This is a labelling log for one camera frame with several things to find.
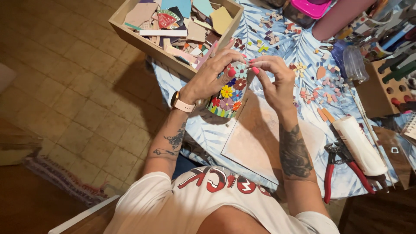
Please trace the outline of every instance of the yellow mosaic flower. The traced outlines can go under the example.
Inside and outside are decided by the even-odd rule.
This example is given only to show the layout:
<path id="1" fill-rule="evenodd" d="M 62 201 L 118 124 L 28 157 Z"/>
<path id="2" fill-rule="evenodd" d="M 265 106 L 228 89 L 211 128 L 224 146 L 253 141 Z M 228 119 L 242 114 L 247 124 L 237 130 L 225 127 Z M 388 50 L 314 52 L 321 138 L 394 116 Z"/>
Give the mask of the yellow mosaic flower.
<path id="1" fill-rule="evenodd" d="M 229 98 L 233 96 L 233 90 L 231 87 L 229 87 L 228 85 L 225 85 L 222 89 L 221 89 L 221 95 L 225 98 Z"/>

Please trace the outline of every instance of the woman's right hand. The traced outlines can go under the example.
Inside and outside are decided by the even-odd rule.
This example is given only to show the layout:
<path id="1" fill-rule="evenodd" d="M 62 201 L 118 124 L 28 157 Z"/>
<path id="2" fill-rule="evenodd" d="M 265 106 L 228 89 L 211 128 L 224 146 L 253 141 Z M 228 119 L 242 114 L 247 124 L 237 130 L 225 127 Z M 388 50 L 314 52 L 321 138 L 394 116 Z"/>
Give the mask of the woman's right hand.
<path id="1" fill-rule="evenodd" d="M 276 111 L 278 116 L 295 109 L 293 105 L 295 72 L 286 66 L 283 59 L 278 56 L 264 55 L 251 60 L 250 63 L 263 86 L 267 103 Z M 270 81 L 265 71 L 274 74 L 274 82 Z"/>

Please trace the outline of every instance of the blue leaf tablecloth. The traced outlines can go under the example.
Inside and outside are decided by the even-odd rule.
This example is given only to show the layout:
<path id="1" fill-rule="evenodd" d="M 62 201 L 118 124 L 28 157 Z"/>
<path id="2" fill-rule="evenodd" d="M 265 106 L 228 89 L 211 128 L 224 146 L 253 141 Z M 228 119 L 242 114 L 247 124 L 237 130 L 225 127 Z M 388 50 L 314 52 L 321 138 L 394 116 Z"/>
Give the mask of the blue leaf tablecloth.
<path id="1" fill-rule="evenodd" d="M 234 37 L 240 38 L 243 41 L 243 44 L 246 45 L 246 48 L 241 52 L 247 55 L 248 59 L 261 56 L 258 52 L 256 41 L 262 40 L 266 46 L 269 46 L 268 51 L 266 51 L 267 55 L 280 56 L 285 60 L 287 65 L 291 62 L 302 62 L 304 65 L 313 64 L 312 67 L 305 70 L 304 78 L 299 76 L 296 77 L 296 79 L 299 79 L 299 84 L 294 88 L 293 94 L 299 104 L 299 107 L 297 108 L 298 117 L 322 129 L 326 135 L 325 144 L 335 142 L 336 138 L 329 129 L 329 123 L 323 122 L 317 113 L 318 107 L 326 108 L 335 119 L 350 114 L 354 116 L 359 123 L 362 123 L 365 126 L 358 107 L 355 105 L 349 91 L 344 92 L 344 98 L 340 98 L 346 100 L 344 104 L 341 104 L 340 101 L 328 104 L 325 99 L 325 102 L 323 102 L 322 105 L 317 101 L 312 101 L 308 105 L 299 97 L 300 89 L 302 87 L 309 90 L 313 90 L 317 87 L 315 84 L 316 80 L 312 80 L 311 77 L 316 76 L 317 67 L 315 64 L 316 62 L 321 62 L 322 57 L 322 54 L 319 55 L 313 53 L 313 50 L 319 47 L 321 43 L 312 36 L 310 29 L 302 30 L 299 35 L 293 32 L 285 34 L 284 31 L 286 30 L 286 25 L 284 22 L 287 21 L 285 18 L 274 22 L 270 29 L 259 27 L 260 18 L 266 17 L 267 12 L 271 13 L 272 11 L 276 11 L 278 14 L 282 14 L 282 9 L 271 9 L 270 6 L 256 0 L 237 0 L 236 3 L 244 6 L 244 12 L 241 17 L 240 26 L 235 31 Z M 249 26 L 256 29 L 257 33 L 250 30 Z M 280 41 L 273 46 L 269 45 L 269 43 L 263 39 L 268 30 L 272 30 L 273 33 L 280 38 Z M 162 91 L 163 99 L 169 103 L 168 100 L 170 100 L 173 93 L 180 90 L 188 80 L 159 62 L 153 61 L 152 63 Z M 332 66 L 336 65 L 332 56 L 324 62 L 324 67 L 328 64 L 331 64 Z M 336 77 L 336 75 L 332 74 L 330 71 L 327 71 L 326 76 Z M 251 82 L 249 89 L 256 95 L 264 98 L 262 86 L 257 78 L 254 78 Z M 328 85 L 324 86 L 324 89 L 318 90 L 319 96 L 322 97 L 325 92 L 335 94 L 333 89 L 334 88 L 330 88 Z M 351 90 L 356 99 L 359 100 L 355 89 L 352 88 Z M 194 111 L 188 119 L 186 125 L 187 134 L 185 135 L 185 143 L 181 151 L 182 154 L 204 165 L 224 166 L 235 173 L 243 174 L 252 181 L 269 187 L 272 190 L 276 189 L 278 185 L 277 180 L 269 181 L 221 155 L 221 151 L 223 150 L 235 122 L 235 118 L 225 119 L 218 117 L 207 111 L 204 107 L 200 107 Z M 369 120 L 369 124 L 375 125 L 371 120 Z M 369 130 L 366 127 L 364 130 L 368 139 L 374 144 Z M 313 162 L 322 196 L 324 196 L 324 177 L 328 160 L 328 153 L 324 150 L 325 144 L 321 146 L 321 149 Z M 389 167 L 389 172 L 393 181 L 398 181 L 384 152 L 383 156 L 388 164 L 387 166 Z M 367 193 L 356 174 L 347 166 L 347 164 L 336 165 L 332 176 L 331 191 L 332 199 L 342 199 Z"/>

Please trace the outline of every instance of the pink watch strap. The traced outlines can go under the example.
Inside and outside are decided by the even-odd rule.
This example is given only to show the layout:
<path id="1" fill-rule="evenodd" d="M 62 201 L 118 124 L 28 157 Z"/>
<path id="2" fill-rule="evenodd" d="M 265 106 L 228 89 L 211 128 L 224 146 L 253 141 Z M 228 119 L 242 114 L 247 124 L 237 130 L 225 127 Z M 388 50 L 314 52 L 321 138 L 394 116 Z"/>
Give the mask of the pink watch strap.
<path id="1" fill-rule="evenodd" d="M 178 99 L 176 101 L 175 107 L 182 110 L 182 111 L 191 113 L 191 112 L 193 112 L 193 109 L 195 108 L 195 105 L 188 105 L 188 104 L 186 104 L 186 103 L 184 103 L 184 102 L 182 102 Z"/>

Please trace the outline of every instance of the white t-shirt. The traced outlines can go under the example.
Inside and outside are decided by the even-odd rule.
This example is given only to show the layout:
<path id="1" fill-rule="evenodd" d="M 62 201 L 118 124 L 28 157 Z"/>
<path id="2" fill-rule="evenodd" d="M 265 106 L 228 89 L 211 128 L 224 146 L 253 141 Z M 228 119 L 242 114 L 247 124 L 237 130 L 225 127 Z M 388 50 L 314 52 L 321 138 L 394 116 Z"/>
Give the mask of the white t-shirt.
<path id="1" fill-rule="evenodd" d="M 339 233 L 323 214 L 287 215 L 264 188 L 241 175 L 223 167 L 199 167 L 174 182 L 163 172 L 143 176 L 120 198 L 104 234 L 194 234 L 223 205 L 251 215 L 272 234 Z"/>

